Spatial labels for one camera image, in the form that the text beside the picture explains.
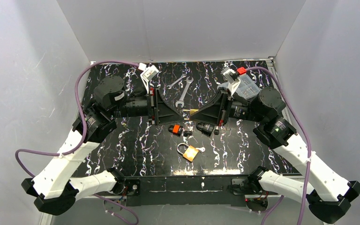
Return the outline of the orange black padlock with keys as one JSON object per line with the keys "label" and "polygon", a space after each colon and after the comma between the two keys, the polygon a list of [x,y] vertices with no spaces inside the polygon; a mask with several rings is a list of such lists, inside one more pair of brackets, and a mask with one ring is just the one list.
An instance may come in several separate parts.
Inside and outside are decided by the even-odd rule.
{"label": "orange black padlock with keys", "polygon": [[183,126],[181,125],[170,125],[168,127],[168,131],[176,136],[184,136],[184,137],[188,137],[188,136],[192,136],[193,132],[192,131],[188,131],[185,130]]}

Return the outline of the black Kaijing padlock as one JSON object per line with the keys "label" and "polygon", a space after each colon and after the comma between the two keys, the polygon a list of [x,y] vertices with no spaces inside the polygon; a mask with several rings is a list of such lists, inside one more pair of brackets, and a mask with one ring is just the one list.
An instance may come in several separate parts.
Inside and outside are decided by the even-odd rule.
{"label": "black Kaijing padlock", "polygon": [[196,129],[200,131],[203,135],[211,137],[214,135],[213,131],[215,129],[215,125],[204,123],[204,122],[198,122],[196,124]]}

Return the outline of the black key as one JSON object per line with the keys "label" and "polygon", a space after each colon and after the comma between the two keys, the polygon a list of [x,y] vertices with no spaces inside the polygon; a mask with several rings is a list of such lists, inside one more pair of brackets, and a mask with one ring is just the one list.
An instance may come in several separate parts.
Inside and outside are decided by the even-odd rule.
{"label": "black key", "polygon": [[219,135],[219,133],[220,133],[219,126],[215,127],[213,133],[214,133],[214,135]]}

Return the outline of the large brass padlock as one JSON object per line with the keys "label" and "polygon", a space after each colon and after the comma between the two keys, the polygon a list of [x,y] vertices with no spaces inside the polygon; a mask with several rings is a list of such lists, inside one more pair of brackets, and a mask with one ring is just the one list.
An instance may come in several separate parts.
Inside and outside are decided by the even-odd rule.
{"label": "large brass padlock", "polygon": [[196,155],[200,152],[204,152],[204,147],[193,147],[186,143],[179,143],[176,147],[176,151],[187,161],[193,162]]}

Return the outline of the small brass padlock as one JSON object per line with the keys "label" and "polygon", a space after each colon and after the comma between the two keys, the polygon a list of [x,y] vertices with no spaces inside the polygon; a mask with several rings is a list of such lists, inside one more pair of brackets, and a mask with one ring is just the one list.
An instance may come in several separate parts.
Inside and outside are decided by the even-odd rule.
{"label": "small brass padlock", "polygon": [[198,112],[198,109],[182,109],[181,110],[184,114],[184,120],[189,120],[189,117],[193,114],[195,114],[196,112]]}

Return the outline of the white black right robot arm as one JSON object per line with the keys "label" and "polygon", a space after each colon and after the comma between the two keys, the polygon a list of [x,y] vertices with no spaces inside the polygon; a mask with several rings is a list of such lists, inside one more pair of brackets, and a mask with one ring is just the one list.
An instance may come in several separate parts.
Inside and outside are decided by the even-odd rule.
{"label": "white black right robot arm", "polygon": [[282,116],[284,108],[285,102],[274,88],[264,88],[250,98],[232,96],[226,88],[219,88],[190,119],[219,127],[229,118],[257,122],[253,130],[257,139],[284,157],[305,180],[299,182],[259,166],[245,181],[232,184],[233,192],[275,192],[300,202],[321,221],[334,224],[360,195],[360,183],[341,177],[309,151],[304,137]]}

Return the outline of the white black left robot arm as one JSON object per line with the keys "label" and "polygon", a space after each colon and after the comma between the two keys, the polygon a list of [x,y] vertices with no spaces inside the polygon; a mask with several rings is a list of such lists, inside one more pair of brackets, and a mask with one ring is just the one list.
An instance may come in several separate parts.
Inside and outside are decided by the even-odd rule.
{"label": "white black left robot arm", "polygon": [[84,197],[100,192],[123,191],[126,179],[115,168],[83,178],[75,178],[73,173],[116,129],[117,118],[143,116],[152,125],[183,120],[183,116],[163,100],[158,88],[141,89],[128,95],[121,77],[104,78],[94,89],[93,99],[75,120],[67,139],[52,160],[38,175],[22,182],[25,192],[35,197],[36,208],[57,216]]}

